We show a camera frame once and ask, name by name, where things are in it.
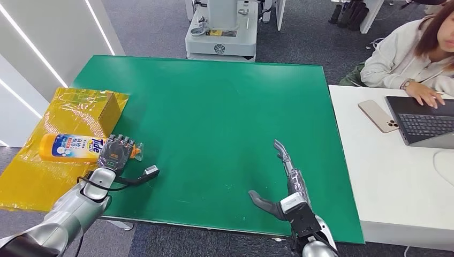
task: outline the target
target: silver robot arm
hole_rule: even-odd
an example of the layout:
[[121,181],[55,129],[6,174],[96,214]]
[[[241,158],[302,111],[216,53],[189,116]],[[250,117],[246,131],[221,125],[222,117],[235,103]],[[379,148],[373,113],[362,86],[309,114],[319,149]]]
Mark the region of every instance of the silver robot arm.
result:
[[[98,219],[110,204],[109,191],[141,185],[159,174],[153,165],[137,179],[120,177],[131,156],[134,140],[111,135],[100,152],[97,168],[89,178],[78,177],[73,188],[60,197],[41,224],[0,239],[0,257],[60,257],[75,237]],[[113,182],[123,187],[110,188]]]
[[287,175],[289,196],[279,202],[263,199],[254,191],[249,191],[252,202],[277,219],[288,221],[292,228],[293,250],[302,257],[338,257],[336,244],[325,221],[315,215],[301,171],[293,166],[290,155],[277,140],[274,147],[278,150]]
[[[116,174],[97,168],[90,181],[110,187]],[[108,191],[85,181],[77,183],[60,197],[41,224],[22,233],[0,239],[1,257],[60,257],[80,233],[99,218],[108,207]]]

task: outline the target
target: yellow plastic bag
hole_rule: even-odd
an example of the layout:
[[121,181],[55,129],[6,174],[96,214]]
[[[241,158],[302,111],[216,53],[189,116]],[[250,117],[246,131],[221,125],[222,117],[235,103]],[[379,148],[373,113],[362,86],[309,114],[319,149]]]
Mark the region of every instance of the yellow plastic bag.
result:
[[103,102],[108,101],[111,93],[123,111],[128,95],[89,89],[57,89],[32,135],[0,176],[0,208],[49,211],[76,183],[78,176],[96,168],[94,163],[43,161],[38,149],[41,138],[51,132],[108,137],[119,118],[110,117],[107,122],[100,119],[106,111]]

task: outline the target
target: rose gold phone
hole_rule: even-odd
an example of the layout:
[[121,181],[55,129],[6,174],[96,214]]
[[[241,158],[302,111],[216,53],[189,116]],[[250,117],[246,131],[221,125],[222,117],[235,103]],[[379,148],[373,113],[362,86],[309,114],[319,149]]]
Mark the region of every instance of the rose gold phone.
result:
[[388,133],[399,129],[399,125],[375,101],[368,100],[358,104],[358,107],[369,117],[381,132]]

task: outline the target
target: brown hair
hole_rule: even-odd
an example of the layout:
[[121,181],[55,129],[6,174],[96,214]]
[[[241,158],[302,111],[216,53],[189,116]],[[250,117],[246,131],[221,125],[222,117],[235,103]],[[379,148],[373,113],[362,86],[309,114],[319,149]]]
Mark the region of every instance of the brown hair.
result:
[[[415,55],[422,57],[423,55],[428,54],[430,51],[435,50],[438,47],[438,31],[440,30],[443,22],[454,12],[454,0],[446,2],[444,7],[437,13],[437,15],[432,17],[427,17],[421,25],[419,25],[419,30],[422,30],[424,24],[430,20],[430,24],[427,26],[426,30],[422,34],[421,39],[416,45]],[[449,68],[454,68],[454,63],[449,65]]]

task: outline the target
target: woman's hand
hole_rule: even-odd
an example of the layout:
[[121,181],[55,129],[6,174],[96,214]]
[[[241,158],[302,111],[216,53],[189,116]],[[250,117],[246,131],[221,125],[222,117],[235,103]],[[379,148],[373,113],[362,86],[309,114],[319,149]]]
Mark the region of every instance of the woman's hand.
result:
[[433,89],[418,83],[410,82],[406,88],[407,94],[416,99],[420,105],[424,105],[423,101],[427,103],[430,107],[435,109],[438,108],[437,99],[442,105],[445,105],[444,100],[441,98],[441,94],[435,92]]

